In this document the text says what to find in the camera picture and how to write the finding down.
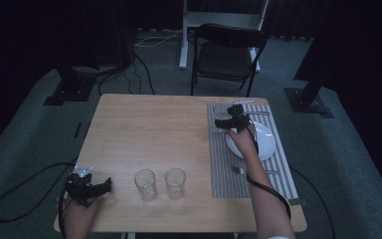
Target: gray carpet floor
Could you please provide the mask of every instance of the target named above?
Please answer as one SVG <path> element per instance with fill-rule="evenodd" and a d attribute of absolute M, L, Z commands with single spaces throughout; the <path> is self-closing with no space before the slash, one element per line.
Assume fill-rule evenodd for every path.
<path fill-rule="evenodd" d="M 167 33 L 141 33 L 139 37 L 163 34 Z M 251 97 L 269 101 L 288 163 L 308 178 L 323 197 L 336 238 L 382 238 L 382 179 L 336 93 L 328 89 L 319 93 L 333 119 L 293 113 L 287 100 L 284 88 L 303 88 L 306 84 L 294 81 L 293 77 L 309 44 L 305 40 L 269 39 Z M 157 95 L 189 94 L 191 51 L 188 67 L 182 71 L 178 68 L 179 50 L 179 41 L 134 48 L 150 72 Z M 97 79 L 87 102 L 65 102 L 58 107 L 43 106 L 60 81 L 58 73 L 51 71 L 38 81 L 0 136 L 0 194 L 45 166 L 70 162 L 78 156 L 87 128 L 82 127 L 76 133 L 77 127 L 79 123 L 91 122 L 101 80 Z M 195 95 L 243 97 L 245 91 L 238 91 L 238 86 L 201 80 Z M 107 78 L 100 91 L 152 94 L 145 68 L 137 59 L 124 73 Z M 0 217 L 15 217 L 36 205 L 62 170 L 60 166 L 46 171 L 6 198 L 0 204 Z M 306 201 L 303 211 L 308 225 L 306 231 L 296 234 L 297 238 L 331 238 L 330 222 L 319 197 L 304 178 L 297 173 L 292 175 L 299 197 Z M 57 215 L 53 201 L 60 193 L 62 182 L 27 217 L 0 223 L 0 238 L 60 238 L 53 228 Z M 137 234 L 136 237 L 163 238 L 163 235 Z M 120 238 L 120 233 L 92 233 L 90 238 Z M 254 234 L 243 238 L 254 238 Z"/>

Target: stand base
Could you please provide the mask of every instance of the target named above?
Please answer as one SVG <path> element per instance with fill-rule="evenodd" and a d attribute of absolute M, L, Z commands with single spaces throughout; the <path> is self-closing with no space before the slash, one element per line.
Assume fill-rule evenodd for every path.
<path fill-rule="evenodd" d="M 320 96 L 316 96 L 309 106 L 302 106 L 299 100 L 302 89 L 285 88 L 285 92 L 290 106 L 295 113 L 319 114 L 324 119 L 334 119 L 330 109 L 324 106 Z"/>
<path fill-rule="evenodd" d="M 61 106 L 64 102 L 86 102 L 89 100 L 96 79 L 87 79 L 80 81 L 76 89 L 68 88 L 63 81 L 55 89 L 51 97 L 47 97 L 44 106 Z"/>

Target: glass cup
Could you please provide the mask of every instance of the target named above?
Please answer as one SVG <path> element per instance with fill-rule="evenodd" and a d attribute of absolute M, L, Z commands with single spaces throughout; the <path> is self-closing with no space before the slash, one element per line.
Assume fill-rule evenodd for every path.
<path fill-rule="evenodd" d="M 184 195 L 185 172 L 180 168 L 171 168 L 165 174 L 167 195 L 179 199 Z"/>
<path fill-rule="evenodd" d="M 215 120 L 228 120 L 231 116 L 228 114 L 228 107 L 231 105 L 215 105 L 213 107 L 213 121 L 212 121 L 212 131 L 213 132 L 223 132 L 224 130 L 220 127 L 216 127 Z"/>
<path fill-rule="evenodd" d="M 156 178 L 154 172 L 149 169 L 142 169 L 135 174 L 135 185 L 144 201 L 150 201 L 157 195 Z"/>

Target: table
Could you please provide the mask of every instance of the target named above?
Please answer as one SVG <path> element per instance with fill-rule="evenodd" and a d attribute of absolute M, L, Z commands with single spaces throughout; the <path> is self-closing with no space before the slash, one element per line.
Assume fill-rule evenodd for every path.
<path fill-rule="evenodd" d="M 94 168 L 94 184 L 112 178 L 112 192 L 104 196 L 92 231 L 256 231 L 251 199 L 213 198 L 210 181 L 206 106 L 247 99 L 103 95 L 77 162 Z M 171 167 L 187 175 L 185 194 L 178 200 L 166 194 L 164 174 Z M 143 168 L 156 176 L 158 195 L 152 201 L 142 201 L 133 182 Z M 305 230 L 300 205 L 292 206 L 291 213 L 293 229 Z"/>
<path fill-rule="evenodd" d="M 181 70 L 184 70 L 187 67 L 188 27 L 198 27 L 204 23 L 216 23 L 231 27 L 254 28 L 261 30 L 263 21 L 265 20 L 266 9 L 269 4 L 269 0 L 263 1 L 260 14 L 236 14 L 219 12 L 189 12 L 187 9 L 187 0 L 183 1 L 182 45 L 179 59 L 179 69 Z M 251 49 L 250 53 L 254 59 L 256 57 L 255 50 Z M 259 64 L 257 64 L 256 71 L 260 71 Z"/>

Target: hand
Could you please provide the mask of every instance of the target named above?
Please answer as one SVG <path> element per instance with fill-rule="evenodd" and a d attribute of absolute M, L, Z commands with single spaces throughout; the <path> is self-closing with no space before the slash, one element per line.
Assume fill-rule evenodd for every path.
<path fill-rule="evenodd" d="M 252 123 L 250 123 L 248 129 L 250 130 L 251 134 L 246 128 L 242 129 L 240 132 L 234 132 L 231 129 L 226 130 L 226 134 L 231 137 L 244 158 L 247 158 L 253 154 L 258 155 L 256 147 L 254 146 L 254 141 L 252 139 L 252 135 L 254 135 L 256 128 Z"/>
<path fill-rule="evenodd" d="M 64 227 L 67 239 L 88 237 L 101 201 L 102 196 L 97 197 L 90 207 L 84 207 L 68 196 L 64 202 Z"/>

